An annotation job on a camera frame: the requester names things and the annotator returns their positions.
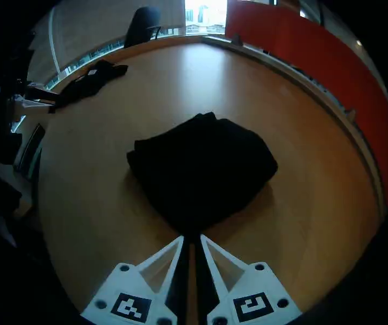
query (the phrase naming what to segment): office chair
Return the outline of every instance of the office chair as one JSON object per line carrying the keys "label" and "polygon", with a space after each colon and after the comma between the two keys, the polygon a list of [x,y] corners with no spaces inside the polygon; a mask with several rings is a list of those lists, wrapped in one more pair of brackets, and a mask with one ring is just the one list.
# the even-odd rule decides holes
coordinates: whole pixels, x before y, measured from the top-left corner
{"label": "office chair", "polygon": [[160,17],[161,13],[157,8],[146,6],[137,9],[126,33],[124,48],[150,41],[155,31],[156,39],[161,29]]}

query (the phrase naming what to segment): round table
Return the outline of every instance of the round table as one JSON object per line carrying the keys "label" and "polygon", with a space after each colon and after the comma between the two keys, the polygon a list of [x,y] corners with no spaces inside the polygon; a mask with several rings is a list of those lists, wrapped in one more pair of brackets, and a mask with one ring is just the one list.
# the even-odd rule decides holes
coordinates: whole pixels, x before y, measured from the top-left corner
{"label": "round table", "polygon": [[380,223],[371,177],[337,119],[277,72],[222,48],[177,45],[121,63],[125,76],[55,114],[43,140],[40,218],[78,310],[117,263],[139,264],[178,236],[148,203],[126,153],[210,111],[261,136],[279,170],[244,211],[205,235],[246,263],[267,262],[302,311],[316,304]]}

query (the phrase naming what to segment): wall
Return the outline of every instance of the wall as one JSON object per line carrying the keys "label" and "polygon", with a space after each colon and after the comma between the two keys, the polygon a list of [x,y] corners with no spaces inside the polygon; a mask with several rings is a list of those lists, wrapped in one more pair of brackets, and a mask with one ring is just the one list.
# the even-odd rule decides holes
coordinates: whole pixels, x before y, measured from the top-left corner
{"label": "wall", "polygon": [[373,152],[388,205],[388,98],[347,45],[316,23],[276,6],[229,0],[226,36],[260,47],[318,80],[346,109]]}
{"label": "wall", "polygon": [[63,0],[54,7],[49,28],[49,15],[35,27],[36,49],[29,70],[29,78],[47,83],[56,72],[50,46],[52,35],[58,68],[67,65],[114,40],[124,38],[135,11],[146,5],[161,12],[163,28],[185,26],[184,0]]}

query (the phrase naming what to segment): black garment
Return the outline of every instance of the black garment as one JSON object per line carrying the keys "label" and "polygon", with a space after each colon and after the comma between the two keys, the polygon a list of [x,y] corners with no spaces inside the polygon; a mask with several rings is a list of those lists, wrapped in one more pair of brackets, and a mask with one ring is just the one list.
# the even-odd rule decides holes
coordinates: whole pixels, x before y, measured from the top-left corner
{"label": "black garment", "polygon": [[278,169],[257,134],[213,113],[136,141],[127,158],[151,204],[188,237],[246,207]]}
{"label": "black garment", "polygon": [[87,70],[85,75],[71,81],[62,90],[49,113],[54,113],[56,109],[83,98],[96,95],[108,81],[124,76],[127,71],[128,66],[114,66],[105,60],[97,62]]}

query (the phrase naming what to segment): screw hole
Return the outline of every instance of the screw hole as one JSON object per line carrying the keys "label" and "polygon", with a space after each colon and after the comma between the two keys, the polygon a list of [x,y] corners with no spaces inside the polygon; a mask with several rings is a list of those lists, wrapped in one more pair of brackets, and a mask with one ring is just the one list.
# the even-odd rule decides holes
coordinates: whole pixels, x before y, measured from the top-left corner
{"label": "screw hole", "polygon": [[105,309],[107,308],[107,303],[104,300],[97,300],[95,306],[99,309]]}
{"label": "screw hole", "polygon": [[168,318],[159,318],[157,325],[171,325],[171,320]]}
{"label": "screw hole", "polygon": [[227,318],[217,317],[212,321],[212,325],[227,325]]}
{"label": "screw hole", "polygon": [[287,299],[280,299],[278,302],[277,302],[277,306],[279,308],[284,308],[284,307],[287,307],[287,305],[289,305],[289,301]]}

